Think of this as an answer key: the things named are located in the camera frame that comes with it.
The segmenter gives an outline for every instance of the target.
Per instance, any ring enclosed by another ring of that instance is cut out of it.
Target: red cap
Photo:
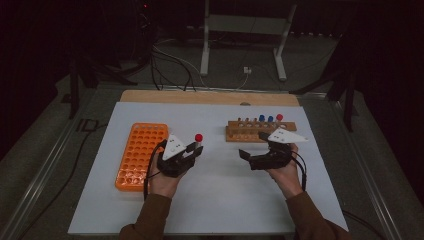
[[[282,114],[277,114],[277,120],[278,121],[281,121],[281,120],[283,120],[283,115]]]
[[[194,136],[194,140],[196,142],[201,142],[203,140],[202,134],[200,134],[200,133],[196,134],[196,136]]]

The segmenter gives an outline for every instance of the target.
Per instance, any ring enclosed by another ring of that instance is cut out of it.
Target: person's left hand
[[[150,167],[150,173],[147,176],[152,176],[153,174],[159,172],[159,169],[157,168],[157,159],[158,154],[154,156],[152,166]],[[168,198],[174,197],[175,192],[177,191],[178,183],[184,175],[185,173],[181,174],[177,178],[173,178],[159,173],[149,178],[150,193],[162,195]]]

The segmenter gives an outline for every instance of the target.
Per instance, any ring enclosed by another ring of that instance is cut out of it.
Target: person's right hand
[[[292,154],[293,158],[296,158],[296,153],[299,150],[298,147],[294,143],[290,143],[290,147],[292,151],[295,152]],[[286,199],[294,197],[303,192],[299,181],[299,176],[297,174],[297,165],[293,160],[290,161],[285,167],[278,169],[267,169],[266,171],[277,183]]]

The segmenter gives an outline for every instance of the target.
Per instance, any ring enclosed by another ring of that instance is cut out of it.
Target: white board
[[[68,233],[116,234],[134,223],[143,205],[141,192],[121,192],[114,182],[131,126],[164,123],[189,144],[203,135],[203,153],[183,177],[174,196],[165,234],[278,234],[294,231],[285,199],[264,171],[251,171],[238,155],[267,152],[265,143],[225,142],[229,120],[284,115],[295,122],[299,154],[308,169],[307,191],[322,215],[347,230],[337,197],[302,107],[201,104],[116,104]]]

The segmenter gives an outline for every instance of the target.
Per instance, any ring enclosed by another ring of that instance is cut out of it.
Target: electrical outlet
[[[251,74],[252,73],[252,69],[250,67],[244,67],[243,68],[243,72],[246,74]]]

